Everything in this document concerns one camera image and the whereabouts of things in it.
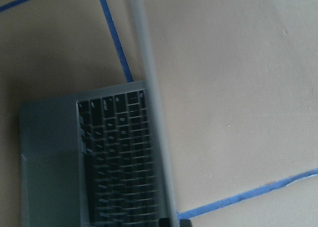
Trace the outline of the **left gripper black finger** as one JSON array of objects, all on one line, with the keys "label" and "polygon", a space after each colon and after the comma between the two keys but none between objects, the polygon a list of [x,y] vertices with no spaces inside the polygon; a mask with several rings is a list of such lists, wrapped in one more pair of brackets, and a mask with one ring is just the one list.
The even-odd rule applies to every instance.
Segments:
[{"label": "left gripper black finger", "polygon": [[159,219],[159,227],[192,227],[192,222],[191,220],[181,219],[178,224],[173,225],[170,218],[161,218]]}]

